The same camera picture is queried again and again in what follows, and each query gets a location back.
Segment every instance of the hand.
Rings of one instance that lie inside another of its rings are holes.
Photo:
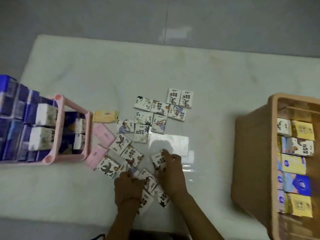
[[[135,201],[132,205],[138,207],[142,197],[143,184],[137,178],[132,178],[130,172],[122,172],[114,181],[115,204],[118,206],[118,212],[122,207]]]
[[[159,182],[166,195],[175,203],[179,198],[189,195],[182,171],[181,157],[177,154],[170,155],[166,149],[162,150],[162,155],[165,158],[166,167],[159,170]]]

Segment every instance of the white table surface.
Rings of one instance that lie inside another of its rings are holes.
[[[169,87],[194,91],[185,122],[168,119],[164,136],[134,143],[145,154],[139,168],[152,170],[150,154],[163,147],[181,154],[189,192],[223,237],[268,239],[230,199],[235,117],[276,92],[320,98],[319,74],[315,58],[41,35],[21,82],[90,111],[119,110],[120,118],[134,117],[136,96],[165,101]],[[0,217],[110,226],[116,215],[113,180],[83,163],[5,166],[0,179]],[[175,207],[157,202],[134,228],[185,231]]]

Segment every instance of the beige plastic bin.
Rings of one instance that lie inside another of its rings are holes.
[[[306,158],[313,218],[277,212],[277,117],[313,124],[314,155]],[[276,93],[236,119],[231,198],[266,227],[270,239],[320,239],[320,99]]]

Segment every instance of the logo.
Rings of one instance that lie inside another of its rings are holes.
[[[300,189],[302,189],[302,190],[306,189],[306,185],[303,180],[299,180],[299,185],[300,185]]]

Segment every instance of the black cable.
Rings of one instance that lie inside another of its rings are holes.
[[[99,238],[103,237],[102,240],[104,240],[104,238],[106,237],[106,234],[100,234],[99,236],[96,236],[95,238],[91,239],[91,240],[97,240]]]

